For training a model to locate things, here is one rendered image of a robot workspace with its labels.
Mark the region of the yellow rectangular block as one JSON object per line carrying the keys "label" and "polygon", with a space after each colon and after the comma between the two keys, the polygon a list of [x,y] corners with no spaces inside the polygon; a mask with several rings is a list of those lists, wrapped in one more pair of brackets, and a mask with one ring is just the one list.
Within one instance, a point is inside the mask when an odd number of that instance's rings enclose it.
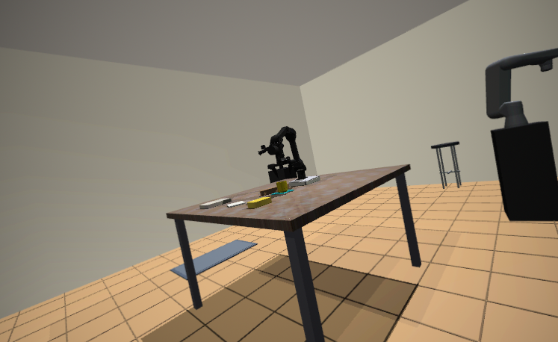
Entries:
{"label": "yellow rectangular block", "polygon": [[248,202],[247,205],[248,205],[248,208],[258,208],[258,207],[261,207],[263,205],[267,205],[271,202],[272,202],[271,197],[262,197],[260,199],[256,199],[256,200],[253,200],[251,202]]}

